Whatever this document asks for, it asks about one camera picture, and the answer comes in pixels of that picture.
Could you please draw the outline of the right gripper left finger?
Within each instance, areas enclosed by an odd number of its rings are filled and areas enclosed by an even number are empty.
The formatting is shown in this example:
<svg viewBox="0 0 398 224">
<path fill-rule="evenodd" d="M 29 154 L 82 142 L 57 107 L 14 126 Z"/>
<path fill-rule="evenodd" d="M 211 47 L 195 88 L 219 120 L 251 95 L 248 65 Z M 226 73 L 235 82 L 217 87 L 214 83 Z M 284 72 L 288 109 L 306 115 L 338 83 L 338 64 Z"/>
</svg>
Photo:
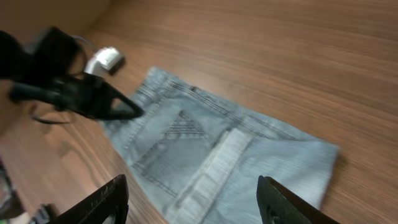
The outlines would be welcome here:
<svg viewBox="0 0 398 224">
<path fill-rule="evenodd" d="M 50 224 L 125 224 L 129 192 L 126 176 L 117 175 Z"/>
</svg>

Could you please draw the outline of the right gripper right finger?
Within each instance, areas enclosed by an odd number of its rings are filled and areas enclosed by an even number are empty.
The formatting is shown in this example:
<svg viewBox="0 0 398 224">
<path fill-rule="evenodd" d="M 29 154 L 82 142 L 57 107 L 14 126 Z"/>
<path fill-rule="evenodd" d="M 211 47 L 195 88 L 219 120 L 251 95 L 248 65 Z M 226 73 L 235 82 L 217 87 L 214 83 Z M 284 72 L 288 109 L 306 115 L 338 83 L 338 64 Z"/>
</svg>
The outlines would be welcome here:
<svg viewBox="0 0 398 224">
<path fill-rule="evenodd" d="M 263 224 L 339 224 L 272 177 L 259 176 L 256 197 Z"/>
</svg>

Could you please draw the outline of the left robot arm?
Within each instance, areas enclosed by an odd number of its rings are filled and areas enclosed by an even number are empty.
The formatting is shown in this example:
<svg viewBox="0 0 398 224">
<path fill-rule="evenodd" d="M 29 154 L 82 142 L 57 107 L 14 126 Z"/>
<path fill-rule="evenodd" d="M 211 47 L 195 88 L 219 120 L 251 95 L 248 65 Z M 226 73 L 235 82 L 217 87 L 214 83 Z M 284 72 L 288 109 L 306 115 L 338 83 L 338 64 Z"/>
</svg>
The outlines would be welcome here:
<svg viewBox="0 0 398 224">
<path fill-rule="evenodd" d="M 13 82 L 8 98 L 13 103 L 36 100 L 57 111 L 71 111 L 93 120 L 129 120 L 144 110 L 104 80 L 125 63 L 114 47 L 95 50 L 92 58 L 80 45 L 83 38 L 49 27 L 22 46 L 1 32 L 1 79 Z M 69 72 L 75 57 L 83 54 L 83 68 Z"/>
</svg>

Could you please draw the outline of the light blue denim shorts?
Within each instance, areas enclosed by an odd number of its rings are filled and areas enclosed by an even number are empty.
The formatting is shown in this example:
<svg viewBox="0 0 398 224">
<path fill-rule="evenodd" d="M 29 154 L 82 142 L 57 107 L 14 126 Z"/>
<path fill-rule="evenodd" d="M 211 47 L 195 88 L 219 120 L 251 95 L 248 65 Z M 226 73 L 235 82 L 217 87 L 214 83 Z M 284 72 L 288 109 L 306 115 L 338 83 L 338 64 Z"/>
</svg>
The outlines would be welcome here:
<svg viewBox="0 0 398 224">
<path fill-rule="evenodd" d="M 103 128 L 169 223 L 260 223 L 259 176 L 319 208 L 338 146 L 152 68 L 132 96 L 143 110 Z"/>
</svg>

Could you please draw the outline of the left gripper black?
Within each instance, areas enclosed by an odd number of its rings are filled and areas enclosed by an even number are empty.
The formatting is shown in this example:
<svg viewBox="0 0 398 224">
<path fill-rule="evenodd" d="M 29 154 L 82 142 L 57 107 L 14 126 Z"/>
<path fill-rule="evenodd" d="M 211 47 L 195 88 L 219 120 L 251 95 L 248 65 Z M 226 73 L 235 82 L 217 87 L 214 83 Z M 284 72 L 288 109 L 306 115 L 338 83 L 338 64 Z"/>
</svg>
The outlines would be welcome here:
<svg viewBox="0 0 398 224">
<path fill-rule="evenodd" d="M 129 120 L 144 114 L 140 106 L 96 75 L 55 78 L 44 86 L 16 82 L 9 97 L 15 103 L 42 101 L 57 111 L 72 111 L 90 119 Z"/>
</svg>

